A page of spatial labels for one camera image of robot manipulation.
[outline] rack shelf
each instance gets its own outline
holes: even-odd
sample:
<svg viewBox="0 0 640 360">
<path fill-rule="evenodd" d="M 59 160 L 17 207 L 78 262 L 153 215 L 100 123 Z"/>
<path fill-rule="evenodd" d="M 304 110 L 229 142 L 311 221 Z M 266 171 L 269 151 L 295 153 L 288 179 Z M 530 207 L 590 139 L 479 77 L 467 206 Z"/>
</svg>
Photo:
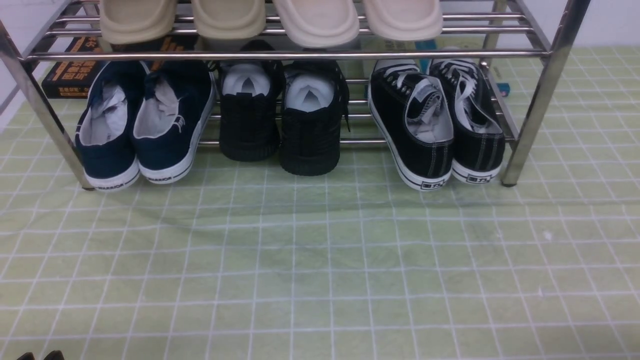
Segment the rack shelf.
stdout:
<svg viewBox="0 0 640 360">
<path fill-rule="evenodd" d="M 487 0 L 441 0 L 441 1 L 487 1 Z M 47 130 L 57 148 L 69 164 L 82 187 L 92 190 L 84 178 L 81 160 L 76 152 L 73 141 L 64 130 L 55 111 L 49 104 L 40 85 L 32 75 L 35 65 L 40 61 L 123 61 L 123 60 L 304 60 L 304 59 L 331 59 L 331 60 L 373 60 L 396 58 L 479 58 L 483 74 L 490 84 L 492 101 L 495 106 L 498 120 L 507 136 L 512 148 L 512 155 L 502 176 L 504 186 L 516 185 L 529 151 L 540 129 L 541 122 L 551 102 L 551 97 L 556 89 L 557 82 L 564 69 L 569 51 L 573 45 L 582 20 L 589 7 L 590 0 L 567 0 L 566 8 L 553 43 L 550 43 L 542 32 L 540 26 L 531 12 L 524 4 L 524 0 L 490 0 L 493 3 L 491 12 L 465 12 L 445 13 L 443 34 L 485 34 L 482 49 L 464 50 L 434 50 L 434 51 L 401 51 L 401 52 L 375 52 L 375 51 L 350 51 L 329 50 L 323 52 L 313 51 L 271 51 L 262 53 L 221 53 L 205 51 L 186 52 L 147 52 L 147 53 L 54 53 L 50 52 L 51 46 L 58 38 L 65 37 L 98 37 L 103 48 L 110 49 L 109 44 L 101 39 L 99 29 L 98 0 L 66 0 L 65 4 L 42 28 L 39 36 L 27 48 L 20 53 L 6 28 L 0 22 L 0 58 L 12 73 L 19 88 L 33 107 L 37 117 Z M 188 0 L 179 0 L 179 3 L 189 3 Z M 361 37 L 374 36 L 367 26 L 364 14 L 358 16 Z M 488 22 L 473 25 L 451 24 L 452 21 Z M 517 25 L 503 25 L 504 21 L 516 22 Z M 193 16 L 177 15 L 176 26 L 170 32 L 171 35 L 195 35 Z M 68 28 L 69 25 L 85 24 L 87 28 Z M 521 34 L 531 43 L 528 49 L 497 49 L 497 41 L 500 34 Z M 269 14 L 267 26 L 262 32 L 264 36 L 282 36 L 286 32 L 280 23 L 280 17 Z M 513 121 L 509 109 L 500 95 L 497 84 L 490 72 L 492 58 L 539 58 L 545 68 L 541 73 L 538 86 L 533 95 L 529 111 L 522 127 L 518 128 Z M 350 85 L 366 85 L 367 79 L 348 79 Z M 367 104 L 366 99 L 353 99 L 350 106 L 363 108 Z M 369 119 L 371 114 L 362 113 L 363 110 L 354 111 L 350 115 L 353 119 Z M 211 117 L 219 120 L 220 115 Z M 382 138 L 345 138 L 340 141 L 344 145 L 372 145 L 385 143 Z M 207 139 L 200 142 L 201 146 L 217 146 L 216 139 Z"/>
</svg>

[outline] grid pattern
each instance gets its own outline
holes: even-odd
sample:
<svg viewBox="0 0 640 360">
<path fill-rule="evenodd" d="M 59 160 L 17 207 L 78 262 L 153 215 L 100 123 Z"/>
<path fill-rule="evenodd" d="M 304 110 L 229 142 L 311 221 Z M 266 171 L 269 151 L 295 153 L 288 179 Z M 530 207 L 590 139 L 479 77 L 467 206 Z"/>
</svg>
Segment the grid pattern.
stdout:
<svg viewBox="0 0 640 360">
<path fill-rule="evenodd" d="M 541 67 L 495 65 L 522 118 Z M 639 79 L 640 48 L 574 50 L 520 184 L 434 193 L 383 147 L 310 179 L 202 151 L 173 186 L 84 192 L 23 106 L 0 358 L 637 359 Z M 53 106 L 73 129 L 84 104 Z"/>
</svg>

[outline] white slipper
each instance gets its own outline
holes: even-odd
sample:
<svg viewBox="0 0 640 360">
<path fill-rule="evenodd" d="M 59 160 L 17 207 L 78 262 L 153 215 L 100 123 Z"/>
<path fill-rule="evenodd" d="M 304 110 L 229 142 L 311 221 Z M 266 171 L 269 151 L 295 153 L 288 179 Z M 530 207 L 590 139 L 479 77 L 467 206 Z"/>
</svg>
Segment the white slipper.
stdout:
<svg viewBox="0 0 640 360">
<path fill-rule="evenodd" d="M 198 33 L 207 38 L 259 35 L 266 25 L 264 0 L 191 0 Z"/>
<path fill-rule="evenodd" d="M 371 31 L 391 40 L 416 41 L 442 32 L 440 0 L 363 0 Z"/>
<path fill-rule="evenodd" d="M 353 0 L 273 0 L 289 38 L 303 47 L 331 47 L 360 31 Z"/>
<path fill-rule="evenodd" d="M 102 37 L 132 44 L 165 36 L 173 28 L 177 0 L 100 0 Z"/>
</svg>

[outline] wall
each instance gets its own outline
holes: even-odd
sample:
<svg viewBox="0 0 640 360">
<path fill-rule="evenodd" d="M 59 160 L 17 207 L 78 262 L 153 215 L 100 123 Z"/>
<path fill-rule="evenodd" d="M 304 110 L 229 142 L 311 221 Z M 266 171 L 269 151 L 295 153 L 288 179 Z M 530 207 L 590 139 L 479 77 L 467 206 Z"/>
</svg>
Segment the wall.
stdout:
<svg viewBox="0 0 640 360">
<path fill-rule="evenodd" d="M 18 47 L 24 49 L 51 13 L 63 0 L 0 0 L 0 19 L 9 29 Z M 564 0 L 525 0 L 549 40 L 552 40 L 564 10 Z M 490 11 L 491 3 L 446 1 L 445 12 Z M 577 46 L 640 45 L 640 0 L 592 0 L 591 8 L 578 36 Z M 524 47 L 523 35 L 500 36 L 501 46 Z M 0 105 L 15 83 L 0 63 Z"/>
</svg>

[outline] shoe logo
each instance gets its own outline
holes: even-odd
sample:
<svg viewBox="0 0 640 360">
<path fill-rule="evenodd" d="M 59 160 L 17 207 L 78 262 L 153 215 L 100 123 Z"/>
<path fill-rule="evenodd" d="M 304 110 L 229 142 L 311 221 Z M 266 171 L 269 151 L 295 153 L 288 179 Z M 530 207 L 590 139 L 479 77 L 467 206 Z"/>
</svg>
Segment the shoe logo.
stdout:
<svg viewBox="0 0 640 360">
<path fill-rule="evenodd" d="M 123 187 L 124 184 L 118 184 L 116 186 L 95 186 L 96 189 L 98 190 L 116 190 L 119 189 L 121 187 Z"/>
<path fill-rule="evenodd" d="M 173 179 L 173 176 L 170 176 L 170 177 L 163 177 L 163 178 L 161 178 L 161 179 L 152 179 L 151 177 L 149 178 L 149 180 L 150 180 L 150 181 L 155 181 L 155 182 L 157 182 L 157 183 L 161 183 L 161 182 L 163 182 L 163 181 L 169 181 L 169 180 L 171 180 L 171 179 Z"/>
<path fill-rule="evenodd" d="M 182 133 L 182 127 L 184 126 L 184 117 L 182 117 L 182 115 L 178 115 L 178 117 L 175 119 L 174 124 L 178 125 L 178 131 Z"/>
<path fill-rule="evenodd" d="M 425 183 L 422 182 L 422 185 L 420 186 L 421 190 L 436 190 L 439 189 L 441 187 L 444 186 L 445 180 L 443 181 L 439 181 L 437 183 Z"/>
<path fill-rule="evenodd" d="M 491 176 L 467 176 L 467 182 L 470 184 L 486 184 L 491 181 Z"/>
</svg>

